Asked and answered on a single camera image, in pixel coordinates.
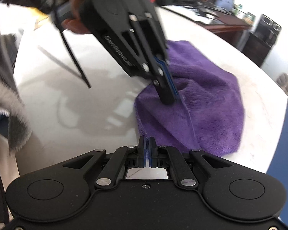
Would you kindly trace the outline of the operator left hand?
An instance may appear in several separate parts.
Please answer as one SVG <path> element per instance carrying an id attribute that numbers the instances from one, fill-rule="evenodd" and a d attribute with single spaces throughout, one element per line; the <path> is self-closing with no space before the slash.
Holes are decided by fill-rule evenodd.
<path id="1" fill-rule="evenodd" d="M 90 31 L 82 23 L 79 15 L 79 7 L 84 0 L 69 0 L 71 5 L 72 18 L 65 19 L 62 26 L 76 34 L 89 34 Z"/>

